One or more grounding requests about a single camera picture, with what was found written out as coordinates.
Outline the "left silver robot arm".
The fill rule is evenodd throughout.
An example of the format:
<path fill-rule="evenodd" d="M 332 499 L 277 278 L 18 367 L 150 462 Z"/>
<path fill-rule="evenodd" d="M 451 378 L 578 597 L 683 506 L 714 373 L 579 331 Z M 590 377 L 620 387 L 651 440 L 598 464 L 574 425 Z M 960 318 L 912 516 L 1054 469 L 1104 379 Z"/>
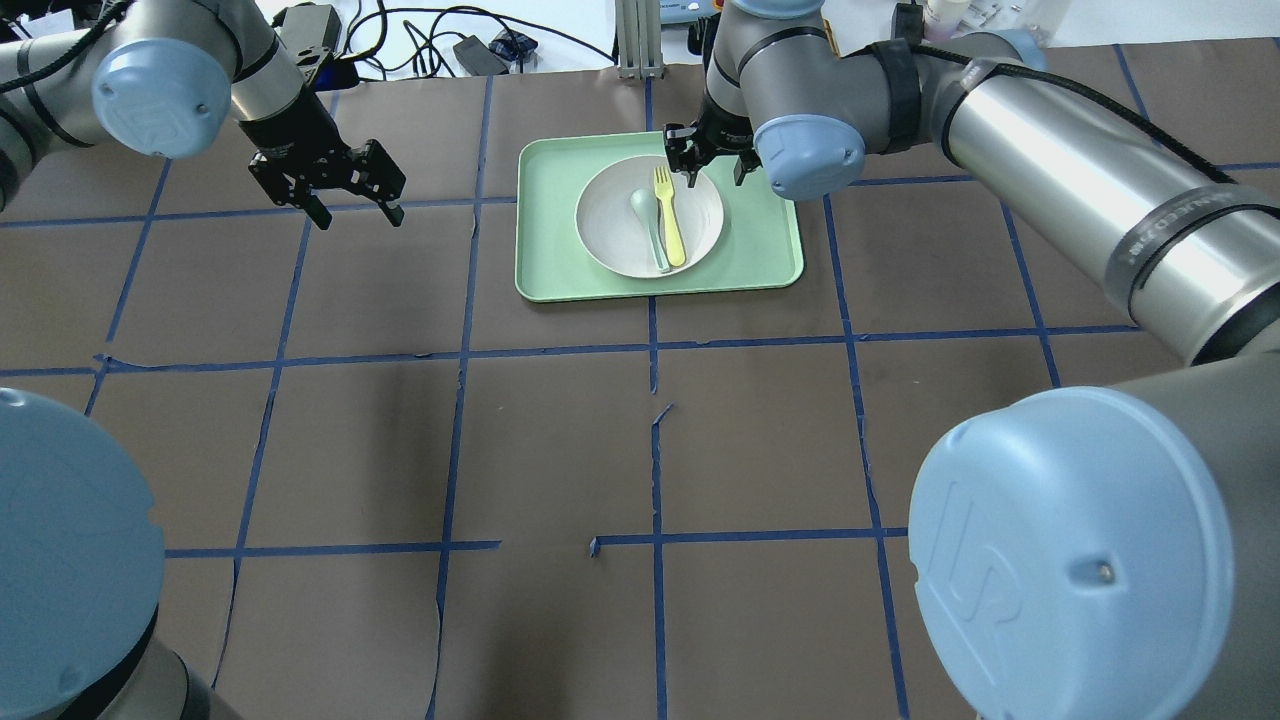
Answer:
<path fill-rule="evenodd" d="M 3 201 L 49 154 L 115 141 L 191 158 L 233 117 L 270 200 L 320 229 L 317 190 L 404 219 L 404 173 L 342 137 L 316 70 L 251 1 L 106 1 L 87 29 L 3 47 Z M 82 411 L 3 389 L 3 716 L 234 719 L 157 638 L 165 544 L 127 451 Z"/>

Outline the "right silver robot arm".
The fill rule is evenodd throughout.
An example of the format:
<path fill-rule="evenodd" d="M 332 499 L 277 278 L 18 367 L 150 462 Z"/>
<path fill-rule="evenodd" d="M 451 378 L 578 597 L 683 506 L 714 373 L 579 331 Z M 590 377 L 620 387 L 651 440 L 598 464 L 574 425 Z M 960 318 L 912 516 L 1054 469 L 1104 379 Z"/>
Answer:
<path fill-rule="evenodd" d="M 1002 717 L 1139 719 L 1172 689 L 1208 584 L 1194 503 L 1076 397 L 1144 395 L 1216 480 L 1226 635 L 1178 716 L 1277 716 L 1277 359 L 1185 368 L 1004 195 L 931 147 L 797 205 L 804 270 L 652 306 L 636 446 L 669 719 L 973 719 L 922 618 L 913 547 Z"/>

